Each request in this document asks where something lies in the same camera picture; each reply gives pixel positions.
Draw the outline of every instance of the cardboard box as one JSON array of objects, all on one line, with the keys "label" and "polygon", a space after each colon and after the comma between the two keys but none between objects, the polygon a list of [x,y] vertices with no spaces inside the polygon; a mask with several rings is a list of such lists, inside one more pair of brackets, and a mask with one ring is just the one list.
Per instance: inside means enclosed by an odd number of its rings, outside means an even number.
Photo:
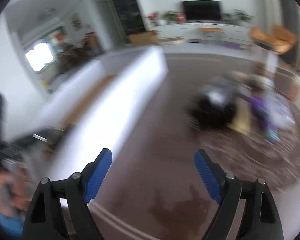
[{"label": "cardboard box", "polygon": [[145,46],[150,44],[158,44],[158,35],[156,31],[148,31],[143,33],[130,34],[127,36],[133,47]]}]

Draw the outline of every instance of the window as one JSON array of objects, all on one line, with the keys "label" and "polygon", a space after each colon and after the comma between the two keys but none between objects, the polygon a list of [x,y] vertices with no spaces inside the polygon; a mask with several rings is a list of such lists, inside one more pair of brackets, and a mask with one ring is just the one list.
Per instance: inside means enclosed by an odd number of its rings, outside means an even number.
[{"label": "window", "polygon": [[26,58],[33,70],[39,71],[44,68],[44,64],[53,60],[53,55],[47,43],[39,43],[26,54]]}]

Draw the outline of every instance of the houseplant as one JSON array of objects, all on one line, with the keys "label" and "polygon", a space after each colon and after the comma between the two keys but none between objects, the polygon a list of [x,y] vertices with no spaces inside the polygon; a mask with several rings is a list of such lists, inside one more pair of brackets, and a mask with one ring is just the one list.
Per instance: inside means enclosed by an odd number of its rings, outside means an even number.
[{"label": "houseplant", "polygon": [[175,11],[166,11],[162,18],[167,21],[168,24],[175,23],[176,21],[177,12]]},{"label": "houseplant", "polygon": [[232,13],[224,13],[223,14],[223,19],[227,24],[234,24]]},{"label": "houseplant", "polygon": [[237,18],[238,24],[243,27],[249,27],[246,23],[250,23],[254,18],[251,14],[237,9],[234,10],[234,16]]}]

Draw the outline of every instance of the metal screw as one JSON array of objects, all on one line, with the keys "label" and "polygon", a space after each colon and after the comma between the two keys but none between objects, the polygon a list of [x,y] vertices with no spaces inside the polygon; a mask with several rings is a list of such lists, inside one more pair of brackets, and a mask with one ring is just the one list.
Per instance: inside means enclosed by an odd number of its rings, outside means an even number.
[{"label": "metal screw", "polygon": [[266,181],[265,181],[263,178],[259,178],[259,179],[258,179],[258,182],[259,182],[260,184],[265,184],[265,183],[266,183]]},{"label": "metal screw", "polygon": [[49,181],[48,178],[43,178],[43,179],[41,180],[41,183],[42,183],[42,184],[46,184],[48,181]]},{"label": "metal screw", "polygon": [[229,173],[229,172],[226,174],[226,177],[228,179],[234,179],[234,175],[232,173]]},{"label": "metal screw", "polygon": [[74,178],[74,179],[78,179],[78,178],[80,178],[80,176],[81,176],[80,172],[75,172],[74,174],[72,174],[72,178]]}]

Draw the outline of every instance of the ceiling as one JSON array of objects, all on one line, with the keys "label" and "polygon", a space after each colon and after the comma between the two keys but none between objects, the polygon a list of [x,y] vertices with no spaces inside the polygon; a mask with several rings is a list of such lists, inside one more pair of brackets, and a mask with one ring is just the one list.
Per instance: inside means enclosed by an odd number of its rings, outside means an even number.
[{"label": "ceiling", "polygon": [[[74,7],[80,0],[18,0],[9,4],[6,17],[10,32],[17,31],[20,36],[28,33],[37,26],[53,19],[62,17],[67,10]],[[55,11],[47,18],[42,17],[45,10],[54,8]]]}]

